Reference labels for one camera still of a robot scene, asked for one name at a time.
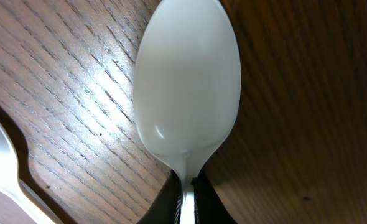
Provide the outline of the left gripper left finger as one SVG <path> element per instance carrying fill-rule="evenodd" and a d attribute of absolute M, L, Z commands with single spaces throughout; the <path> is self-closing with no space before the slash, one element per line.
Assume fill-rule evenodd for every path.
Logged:
<path fill-rule="evenodd" d="M 157 197 L 137 224 L 179 224 L 181 194 L 181 181 L 174 171 L 170 171 Z"/>

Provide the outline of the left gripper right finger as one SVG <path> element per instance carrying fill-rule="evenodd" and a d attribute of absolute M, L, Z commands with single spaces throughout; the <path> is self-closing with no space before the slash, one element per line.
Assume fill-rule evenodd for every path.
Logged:
<path fill-rule="evenodd" d="M 237 224 L 203 172 L 192 180 L 196 224 Z"/>

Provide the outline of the small white spoon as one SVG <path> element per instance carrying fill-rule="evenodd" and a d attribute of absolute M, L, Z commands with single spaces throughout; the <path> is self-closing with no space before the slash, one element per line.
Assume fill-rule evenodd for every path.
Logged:
<path fill-rule="evenodd" d="M 233 129 L 240 91 L 238 44 L 221 3 L 161 1 L 137 53 L 133 107 L 143 145 L 181 181 L 180 223 L 195 223 L 192 180 Z"/>

